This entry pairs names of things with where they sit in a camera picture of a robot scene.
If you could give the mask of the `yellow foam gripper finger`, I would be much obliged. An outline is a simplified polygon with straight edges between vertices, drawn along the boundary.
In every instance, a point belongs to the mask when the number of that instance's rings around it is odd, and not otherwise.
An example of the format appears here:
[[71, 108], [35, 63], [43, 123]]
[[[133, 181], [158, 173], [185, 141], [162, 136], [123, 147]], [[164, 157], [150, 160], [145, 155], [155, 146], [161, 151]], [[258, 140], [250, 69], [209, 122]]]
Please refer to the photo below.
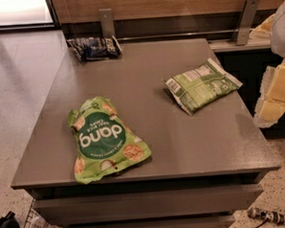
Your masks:
[[264, 72], [253, 120], [259, 128], [271, 127], [284, 113], [285, 59], [275, 68], [268, 66]]

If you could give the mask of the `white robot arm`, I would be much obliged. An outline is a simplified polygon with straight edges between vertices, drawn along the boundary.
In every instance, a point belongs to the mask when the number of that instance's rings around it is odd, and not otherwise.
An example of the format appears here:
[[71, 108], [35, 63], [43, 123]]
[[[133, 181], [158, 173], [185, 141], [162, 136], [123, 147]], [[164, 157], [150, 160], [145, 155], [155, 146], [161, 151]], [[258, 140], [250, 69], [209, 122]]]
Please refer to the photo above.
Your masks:
[[276, 67], [268, 66], [260, 86], [253, 120], [259, 127], [271, 127], [285, 113], [285, 0], [276, 12], [252, 30], [250, 38], [266, 38], [275, 55], [282, 57]]

